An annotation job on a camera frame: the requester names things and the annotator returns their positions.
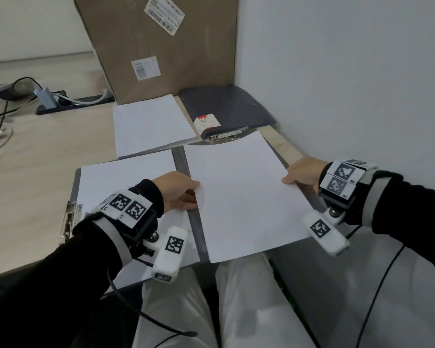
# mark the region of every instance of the black jacket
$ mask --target black jacket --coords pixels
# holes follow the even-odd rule
[[[148,182],[138,185],[136,193],[163,210],[161,193]],[[434,190],[391,181],[377,204],[372,228],[435,265],[435,237],[426,236],[435,232],[432,215]],[[95,224],[87,223],[0,297],[0,347],[68,347],[108,289],[109,266],[113,277],[121,269],[115,246]]]

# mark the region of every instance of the wrist-mounted device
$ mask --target wrist-mounted device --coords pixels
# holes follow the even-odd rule
[[[150,200],[129,189],[117,191],[87,214],[78,223],[75,231],[77,228],[82,229],[81,225],[86,222],[95,223],[110,237],[119,253],[122,267],[133,258],[144,254],[153,256],[157,252],[152,266],[152,278],[162,282],[174,282],[179,273],[189,232],[173,226],[166,235],[158,234],[157,212]]]
[[[372,216],[383,190],[391,178],[403,176],[380,171],[377,165],[356,159],[336,160],[327,165],[319,180],[319,196],[327,210],[311,211],[303,219],[313,238],[330,255],[339,255],[350,242],[336,228],[348,217],[352,224],[372,226]]]

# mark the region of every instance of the desk surface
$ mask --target desk surface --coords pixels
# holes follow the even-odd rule
[[[64,63],[71,64],[70,70]],[[71,97],[98,94],[107,87],[91,55],[0,64],[0,83],[23,75],[51,90],[64,89]],[[180,99],[176,101],[191,123]],[[116,159],[112,104],[44,116],[34,114],[36,106],[13,117],[14,134],[0,150],[0,274],[52,253],[75,170]],[[272,127],[259,131],[287,163],[302,157]]]

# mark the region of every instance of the barcode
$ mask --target barcode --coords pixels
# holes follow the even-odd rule
[[[172,29],[172,27],[170,27],[168,23],[163,21],[162,18],[158,16],[155,12],[153,12],[152,10],[148,10],[148,13],[150,13],[158,22],[160,22],[163,27],[168,30],[168,32],[172,33],[174,31],[174,29]]]
[[[133,67],[135,69],[135,73],[137,73],[137,79],[146,77],[145,67],[142,63],[133,64]]]

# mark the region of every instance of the metal clip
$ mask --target metal clip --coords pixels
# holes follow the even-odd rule
[[[59,244],[66,243],[72,237],[72,230],[81,221],[81,216],[82,204],[78,204],[76,201],[68,201],[61,226]]]

